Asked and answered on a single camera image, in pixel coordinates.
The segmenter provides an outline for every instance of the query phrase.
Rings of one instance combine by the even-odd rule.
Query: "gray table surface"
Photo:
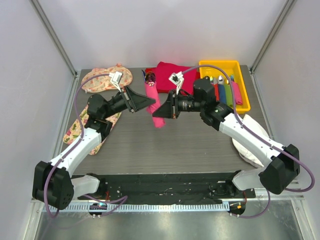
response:
[[[141,69],[130,68],[133,75],[130,87],[145,95]],[[82,70],[80,80],[90,71]],[[251,104],[248,114],[266,129],[248,67],[242,65],[241,71]],[[109,100],[116,93],[116,90],[108,90],[100,94]],[[91,95],[84,91],[79,93],[79,112]],[[161,103],[166,98],[167,94],[160,93]],[[76,114],[72,110],[68,126],[75,119]],[[198,173],[253,169],[239,157],[231,138],[203,123],[198,112],[182,112],[178,119],[166,119],[165,122],[165,127],[155,128],[151,115],[145,109],[136,113],[123,111],[100,151],[94,156],[88,155],[74,174]]]

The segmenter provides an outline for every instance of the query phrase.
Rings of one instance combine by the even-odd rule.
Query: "white cloth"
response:
[[[268,136],[267,131],[259,124],[256,120],[254,120],[252,117],[250,117],[248,114],[246,114],[243,118],[243,123],[248,128],[250,128],[252,131],[254,131],[257,134],[263,134],[266,137]],[[235,146],[235,148],[238,150],[240,157],[244,159],[246,162],[250,163],[256,168],[261,168],[264,165],[261,163],[261,161],[256,158],[255,155],[253,155],[248,149],[246,149],[244,146],[242,146],[239,142],[232,139],[232,143]]]

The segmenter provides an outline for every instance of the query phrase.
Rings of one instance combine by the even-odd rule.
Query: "metal floor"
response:
[[[245,215],[261,212],[267,201],[248,201]],[[114,213],[88,218],[85,212],[60,213],[53,223],[42,213],[36,240],[302,240],[290,200],[273,200],[255,219],[231,217],[227,212]]]
[[[133,81],[130,87],[145,94],[142,68],[130,68]],[[246,65],[241,66],[251,111],[249,115],[265,129],[266,123],[258,102],[255,88]],[[90,72],[82,70],[80,81]],[[100,94],[109,100],[116,90]],[[81,91],[78,110],[81,112],[92,93]],[[160,93],[163,103],[167,94]],[[76,119],[72,109],[68,128]],[[97,155],[88,155],[78,166],[75,175],[95,174],[150,174],[231,172],[253,167],[239,157],[231,138],[207,126],[197,112],[182,112],[178,119],[166,119],[166,125],[157,129],[145,109],[130,113],[125,110]]]

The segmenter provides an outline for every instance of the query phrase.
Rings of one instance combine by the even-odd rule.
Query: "white cable tray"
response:
[[[90,206],[93,202],[71,202],[65,209],[60,210],[61,213],[67,212],[88,212]],[[117,204],[107,204],[110,211],[114,209]],[[53,206],[49,207],[52,212],[57,211]],[[91,213],[104,212],[103,209],[90,210]],[[124,204],[119,207],[114,212],[117,213],[141,213],[141,212],[219,212],[219,211],[229,211],[229,202],[224,201],[222,204],[206,204],[206,205],[133,205]]]

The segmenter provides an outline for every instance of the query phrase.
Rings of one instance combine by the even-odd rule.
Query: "slipper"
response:
[[[88,105],[83,109],[83,111],[80,113],[79,117],[81,119],[81,122],[83,125],[85,125],[88,121],[89,115],[87,114]],[[114,128],[116,122],[120,118],[121,112],[116,113],[115,115],[112,115],[106,120],[112,122],[111,130]],[[73,141],[81,134],[81,127],[80,123],[77,120],[74,121],[72,126],[69,128],[69,130],[66,132],[66,134],[63,136],[63,142],[65,144],[72,144]],[[89,153],[90,155],[96,155],[99,152],[99,149],[101,148],[102,144],[106,141],[108,137],[106,137],[98,146],[96,146],[92,151]]]
[[[122,88],[124,86],[129,85],[132,82],[133,76],[129,69],[122,66],[118,63],[116,66],[112,66],[109,68],[94,68],[91,72],[86,74],[81,84],[85,82],[88,78],[99,74],[108,74],[108,73],[115,73],[116,71],[123,73],[119,86]],[[116,87],[110,82],[111,77],[109,76],[99,76],[91,81],[87,82],[85,85],[82,86],[82,89],[85,90],[86,93],[100,93],[106,90],[115,90]]]

